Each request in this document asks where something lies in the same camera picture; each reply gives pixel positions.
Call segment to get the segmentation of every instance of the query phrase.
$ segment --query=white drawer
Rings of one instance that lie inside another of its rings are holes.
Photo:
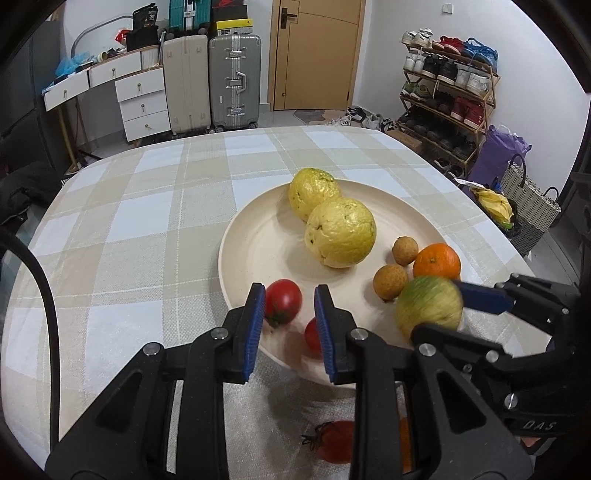
[[[152,113],[168,111],[164,90],[142,95],[141,97],[130,98],[121,102],[119,107],[121,107],[121,117],[124,122],[141,116],[151,115]]]
[[[115,82],[115,90],[117,90],[117,100],[120,102],[164,90],[163,70],[149,70],[119,80]]]
[[[99,63],[89,71],[90,87],[124,77],[142,69],[142,56],[139,51],[115,57],[104,63]]]
[[[128,122],[123,122],[123,126],[127,140],[130,142],[138,138],[159,134],[160,132],[167,132],[170,130],[168,111],[152,113],[152,115],[129,120]]]
[[[51,90],[46,92],[43,96],[45,99],[45,109],[49,111],[70,98],[74,98],[76,95],[87,91],[88,88],[88,70],[75,73],[57,85],[54,85]]]

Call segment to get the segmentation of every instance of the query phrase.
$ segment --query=white plate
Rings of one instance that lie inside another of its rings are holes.
[[[259,348],[284,367],[309,380],[330,384],[322,360],[312,358],[303,332],[314,317],[314,289],[328,284],[335,306],[350,311],[358,326],[380,335],[391,345],[410,347],[396,327],[394,304],[375,294],[372,280],[386,263],[394,263],[392,245],[399,236],[412,236],[419,248],[444,242],[437,229],[408,203],[374,187],[339,180],[344,197],[360,200],[374,214],[376,243],[360,264],[347,269],[325,267],[304,244],[306,224],[290,208],[289,184],[263,193],[231,221],[220,247],[218,269],[228,308],[244,305],[251,284],[269,286],[280,278],[301,289],[303,305],[289,325],[272,329],[263,323]],[[412,278],[411,268],[407,269]]]

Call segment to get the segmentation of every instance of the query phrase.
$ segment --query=gray suitcase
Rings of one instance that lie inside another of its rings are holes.
[[[261,98],[261,39],[223,35],[209,41],[212,131],[256,128]]]

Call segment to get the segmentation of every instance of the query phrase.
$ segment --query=white sneaker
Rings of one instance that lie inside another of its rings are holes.
[[[488,77],[483,77],[477,73],[471,73],[468,83],[466,84],[466,90],[484,98],[490,88],[489,84]]]
[[[416,61],[414,62],[413,72],[421,73],[423,71],[424,65],[425,65],[424,55],[418,55]]]
[[[407,59],[404,62],[404,70],[412,71],[414,63],[417,61],[418,55],[416,53],[407,53]]]
[[[384,121],[384,117],[379,113],[377,115],[369,115],[363,123],[361,124],[364,128],[369,128],[370,130],[379,130],[379,126]]]
[[[429,48],[431,46],[432,36],[433,32],[430,28],[419,28],[418,33],[413,38],[412,45]]]
[[[404,32],[404,34],[402,35],[402,43],[404,43],[405,45],[412,45],[413,38],[416,34],[416,32]]]
[[[470,79],[470,72],[468,70],[462,70],[462,69],[458,68],[456,82],[454,85],[459,88],[466,88],[466,85],[468,84],[469,79]]]

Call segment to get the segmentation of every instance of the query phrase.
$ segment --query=green fruit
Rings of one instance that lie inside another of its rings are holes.
[[[462,294],[451,280],[443,277],[415,278],[398,296],[394,317],[402,334],[410,340],[420,323],[456,330],[462,319]]]

